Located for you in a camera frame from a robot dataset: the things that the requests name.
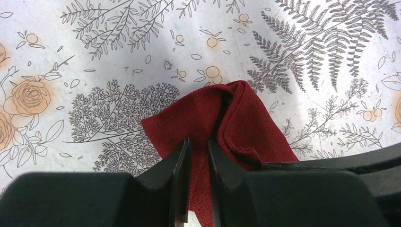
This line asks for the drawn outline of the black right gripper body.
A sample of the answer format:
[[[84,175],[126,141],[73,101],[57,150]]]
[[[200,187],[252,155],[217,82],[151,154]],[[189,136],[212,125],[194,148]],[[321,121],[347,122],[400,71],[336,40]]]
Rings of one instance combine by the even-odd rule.
[[[268,162],[264,170],[337,170],[353,172],[373,194],[392,227],[401,225],[401,144],[363,154],[299,162]]]

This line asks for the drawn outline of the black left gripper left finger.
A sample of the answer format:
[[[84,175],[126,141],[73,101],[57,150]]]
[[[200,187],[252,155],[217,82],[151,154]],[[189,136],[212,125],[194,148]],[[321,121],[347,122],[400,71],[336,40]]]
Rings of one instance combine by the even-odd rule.
[[[0,200],[3,227],[182,227],[188,221],[191,139],[143,174],[21,175]]]

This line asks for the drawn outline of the dark red cloth napkin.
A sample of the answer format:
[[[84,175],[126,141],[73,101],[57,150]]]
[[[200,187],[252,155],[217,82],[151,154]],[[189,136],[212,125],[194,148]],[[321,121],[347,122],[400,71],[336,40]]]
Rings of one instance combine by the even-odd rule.
[[[243,80],[195,90],[141,123],[162,158],[182,139],[192,139],[189,209],[203,227],[213,225],[209,140],[247,171],[259,170],[266,162],[298,160],[261,99]]]

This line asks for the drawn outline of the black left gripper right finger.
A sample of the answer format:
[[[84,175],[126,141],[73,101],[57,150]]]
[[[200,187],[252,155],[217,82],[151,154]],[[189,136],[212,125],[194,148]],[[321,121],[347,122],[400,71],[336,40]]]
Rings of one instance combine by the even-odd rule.
[[[337,170],[246,171],[208,142],[215,227],[387,227],[367,185]]]

